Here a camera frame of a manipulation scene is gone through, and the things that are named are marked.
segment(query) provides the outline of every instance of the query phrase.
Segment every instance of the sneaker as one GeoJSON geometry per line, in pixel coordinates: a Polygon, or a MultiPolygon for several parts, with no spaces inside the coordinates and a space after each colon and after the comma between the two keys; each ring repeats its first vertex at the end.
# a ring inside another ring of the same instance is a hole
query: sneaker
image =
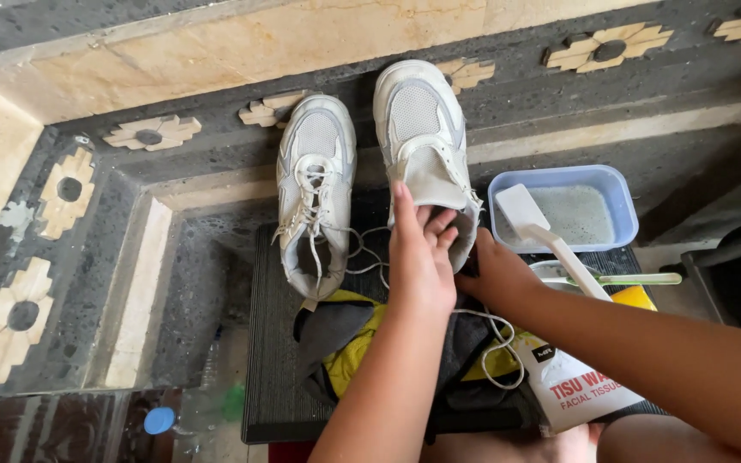
{"type": "MultiPolygon", "coordinates": [[[[433,64],[402,61],[376,81],[373,114],[388,181],[403,180],[417,206],[459,211],[451,224],[459,236],[449,250],[458,272],[476,240],[482,201],[471,189],[465,119],[453,90],[433,64]]],[[[393,195],[388,226],[394,226],[393,195]]]]}
{"type": "Polygon", "coordinates": [[[322,301],[345,276],[356,142],[345,105],[332,96],[302,100],[279,145],[279,238],[287,281],[322,301]]]}

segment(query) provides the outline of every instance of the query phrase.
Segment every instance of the hand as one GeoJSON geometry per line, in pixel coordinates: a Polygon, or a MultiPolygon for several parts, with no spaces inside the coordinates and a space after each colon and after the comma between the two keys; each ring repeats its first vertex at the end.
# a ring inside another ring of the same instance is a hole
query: hand
{"type": "Polygon", "coordinates": [[[390,237],[389,305],[423,307],[449,316],[456,286],[448,248],[459,232],[448,225],[457,212],[448,209],[429,221],[433,206],[416,208],[401,181],[392,190],[396,222],[390,237]]]}
{"type": "Polygon", "coordinates": [[[456,285],[491,310],[505,316],[512,301],[548,289],[519,256],[493,240],[488,228],[477,231],[475,249],[479,278],[457,274],[456,285]]]}

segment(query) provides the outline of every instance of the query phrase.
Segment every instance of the soapy water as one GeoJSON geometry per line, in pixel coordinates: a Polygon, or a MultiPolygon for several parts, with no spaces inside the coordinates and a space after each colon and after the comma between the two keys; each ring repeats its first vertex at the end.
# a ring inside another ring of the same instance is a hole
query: soapy water
{"type": "MultiPolygon", "coordinates": [[[[605,198],[592,186],[550,186],[528,188],[539,209],[551,224],[551,232],[568,245],[596,245],[612,243],[613,222],[605,198]]],[[[544,247],[534,239],[520,240],[505,215],[495,213],[499,237],[511,247],[544,247]]]]}

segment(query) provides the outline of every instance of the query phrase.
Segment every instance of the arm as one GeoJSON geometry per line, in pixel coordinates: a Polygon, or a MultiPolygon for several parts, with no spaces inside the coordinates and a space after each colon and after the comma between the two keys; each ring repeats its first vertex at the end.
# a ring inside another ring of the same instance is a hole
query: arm
{"type": "Polygon", "coordinates": [[[448,248],[458,235],[445,211],[428,222],[403,183],[394,185],[390,296],[385,319],[310,461],[417,461],[451,310],[456,301],[448,248]]]}
{"type": "Polygon", "coordinates": [[[740,329],[549,289],[484,228],[477,253],[480,277],[458,276],[462,291],[741,450],[740,329]]]}

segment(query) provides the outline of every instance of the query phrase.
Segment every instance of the blue plastic container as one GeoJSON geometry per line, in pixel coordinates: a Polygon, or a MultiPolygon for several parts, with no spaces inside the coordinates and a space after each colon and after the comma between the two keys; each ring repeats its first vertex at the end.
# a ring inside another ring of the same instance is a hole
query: blue plastic container
{"type": "Polygon", "coordinates": [[[625,177],[612,167],[607,165],[579,165],[534,171],[504,172],[494,177],[490,186],[488,186],[491,232],[494,239],[517,254],[551,252],[547,247],[513,247],[499,237],[496,218],[497,214],[502,214],[502,212],[494,202],[493,197],[503,189],[509,189],[517,184],[524,184],[527,188],[588,185],[602,194],[613,224],[613,242],[569,245],[574,252],[603,251],[623,247],[633,241],[639,231],[639,221],[636,219],[631,192],[628,191],[625,177]]]}

